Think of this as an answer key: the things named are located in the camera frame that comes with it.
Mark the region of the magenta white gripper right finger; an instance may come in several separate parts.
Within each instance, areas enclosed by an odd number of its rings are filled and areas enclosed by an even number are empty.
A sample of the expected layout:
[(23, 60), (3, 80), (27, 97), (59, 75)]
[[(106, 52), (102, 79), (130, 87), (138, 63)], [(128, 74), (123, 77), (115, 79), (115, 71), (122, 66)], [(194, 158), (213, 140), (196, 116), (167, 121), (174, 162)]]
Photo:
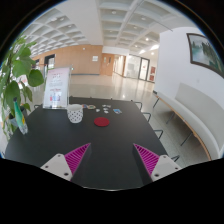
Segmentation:
[(140, 157), (144, 169), (153, 181), (181, 170), (181, 167), (167, 155), (159, 156), (138, 144), (134, 144), (134, 149)]

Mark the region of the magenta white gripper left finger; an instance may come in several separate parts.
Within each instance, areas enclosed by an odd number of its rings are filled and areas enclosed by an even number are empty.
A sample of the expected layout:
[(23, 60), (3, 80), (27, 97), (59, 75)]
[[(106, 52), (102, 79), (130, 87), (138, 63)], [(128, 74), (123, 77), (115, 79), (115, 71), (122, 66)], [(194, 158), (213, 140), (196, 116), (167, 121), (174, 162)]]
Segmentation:
[(41, 169), (70, 181), (76, 173), (81, 173), (91, 154), (91, 144), (87, 143), (67, 154), (56, 154)]

